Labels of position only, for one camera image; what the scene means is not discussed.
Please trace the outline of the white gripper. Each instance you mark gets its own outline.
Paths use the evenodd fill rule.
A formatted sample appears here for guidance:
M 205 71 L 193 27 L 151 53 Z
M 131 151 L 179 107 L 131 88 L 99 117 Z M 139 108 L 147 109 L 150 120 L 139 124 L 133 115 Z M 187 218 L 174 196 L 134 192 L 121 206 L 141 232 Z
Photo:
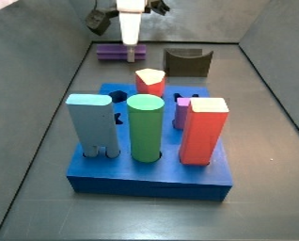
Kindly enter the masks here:
M 139 43 L 141 15 L 147 6 L 147 0 L 117 0 L 121 24 L 121 35 L 127 47 L 127 61 L 135 61 L 137 45 Z

